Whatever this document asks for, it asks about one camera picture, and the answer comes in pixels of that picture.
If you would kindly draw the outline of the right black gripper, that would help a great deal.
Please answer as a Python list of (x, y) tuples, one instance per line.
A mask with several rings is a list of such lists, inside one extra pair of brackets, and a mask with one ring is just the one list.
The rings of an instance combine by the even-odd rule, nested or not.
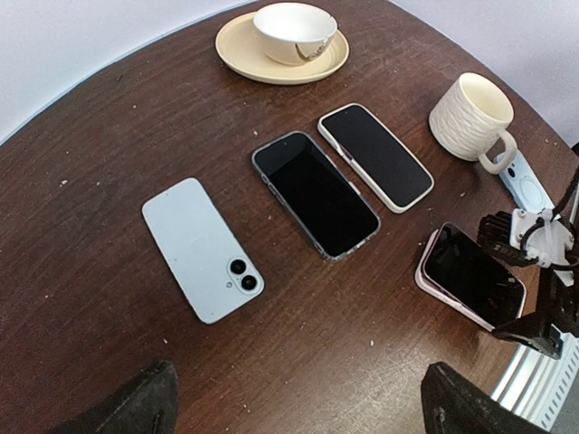
[(541, 269), (537, 311), (495, 327), (492, 335), (559, 360), (564, 346), (561, 334), (578, 336), (577, 284), (577, 269), (571, 274)]

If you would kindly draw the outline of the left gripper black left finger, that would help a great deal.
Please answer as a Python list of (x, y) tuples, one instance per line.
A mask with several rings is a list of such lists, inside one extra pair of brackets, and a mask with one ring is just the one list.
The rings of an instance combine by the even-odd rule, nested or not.
[(178, 376), (170, 361), (157, 361), (104, 401), (51, 433), (173, 433), (178, 413)]

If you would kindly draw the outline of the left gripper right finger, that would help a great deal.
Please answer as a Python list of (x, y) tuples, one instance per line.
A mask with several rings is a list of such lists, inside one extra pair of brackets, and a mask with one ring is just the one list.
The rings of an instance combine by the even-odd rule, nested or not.
[(422, 414), (429, 434), (544, 433), (493, 401), (445, 362), (431, 364), (421, 382)]

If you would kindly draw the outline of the purple smartphone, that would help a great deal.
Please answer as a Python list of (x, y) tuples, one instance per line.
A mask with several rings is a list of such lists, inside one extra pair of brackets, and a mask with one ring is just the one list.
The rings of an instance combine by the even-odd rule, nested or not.
[(424, 266), (427, 278), (494, 328), (520, 318), (525, 285), (453, 223), (439, 229)]

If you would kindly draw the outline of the pink phone case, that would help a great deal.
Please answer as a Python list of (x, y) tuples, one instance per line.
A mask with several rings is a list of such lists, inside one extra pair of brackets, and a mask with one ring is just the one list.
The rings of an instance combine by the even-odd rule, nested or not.
[(427, 294), (438, 299), (443, 304), (445, 304), (449, 307), (452, 307), (457, 312), (461, 313), (462, 315), (464, 315), (468, 319), (472, 320), (475, 324), (482, 327), (484, 330), (488, 331), (489, 333), (492, 332), (494, 329), (493, 325), (488, 323), (486, 320), (484, 320), (480, 316), (476, 315), (468, 307), (463, 305), (460, 301), (451, 297), (451, 294), (448, 291), (436, 286), (434, 283), (432, 283), (427, 278), (427, 276), (424, 272), (424, 266), (425, 266), (426, 260), (428, 259), (428, 257), (430, 256), (430, 254), (432, 252), (432, 248), (433, 248), (435, 242), (438, 240), (440, 231), (441, 231), (441, 229), (435, 230), (431, 234), (430, 238), (428, 239), (428, 241), (425, 244), (425, 249), (424, 249), (422, 256), (418, 262), (418, 266), (416, 268), (416, 271), (414, 272), (414, 281), (415, 281), (416, 285), (421, 290), (426, 292)]

